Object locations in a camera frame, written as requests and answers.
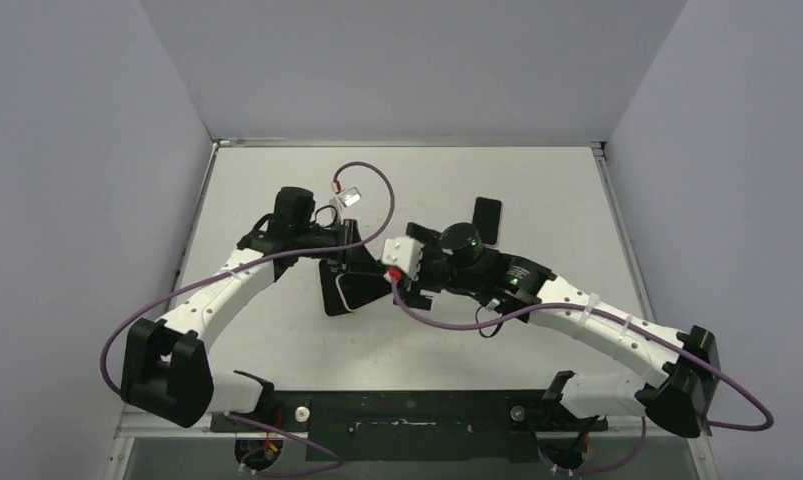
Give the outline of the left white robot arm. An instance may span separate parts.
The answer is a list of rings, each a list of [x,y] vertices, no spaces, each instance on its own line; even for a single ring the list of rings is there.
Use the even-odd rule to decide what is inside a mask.
[[[198,283],[159,319],[133,322],[119,387],[125,403],[184,428],[226,412],[254,431],[273,422],[272,383],[243,371],[215,373],[208,353],[239,312],[301,258],[321,260],[334,273],[379,272],[356,221],[321,226],[312,218],[315,206],[311,191],[282,188],[273,211],[239,240],[212,281]]]

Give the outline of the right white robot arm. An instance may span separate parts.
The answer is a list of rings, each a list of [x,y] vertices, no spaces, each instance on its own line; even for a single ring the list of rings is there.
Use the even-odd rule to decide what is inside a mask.
[[[593,416],[647,417],[684,438],[697,438],[706,427],[720,366],[710,330],[681,331],[616,309],[542,264],[485,246],[469,223],[444,232],[409,224],[404,236],[385,241],[381,261],[400,271],[399,292],[409,308],[429,309],[421,291],[465,296],[625,367],[613,375],[557,373],[542,402],[552,427]]]

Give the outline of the black phone case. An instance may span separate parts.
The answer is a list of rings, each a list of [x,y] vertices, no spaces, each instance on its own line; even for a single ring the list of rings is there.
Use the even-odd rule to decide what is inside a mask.
[[[318,271],[324,313],[328,317],[336,317],[355,312],[357,307],[348,302],[343,288],[345,274],[333,270],[326,260],[319,262]]]

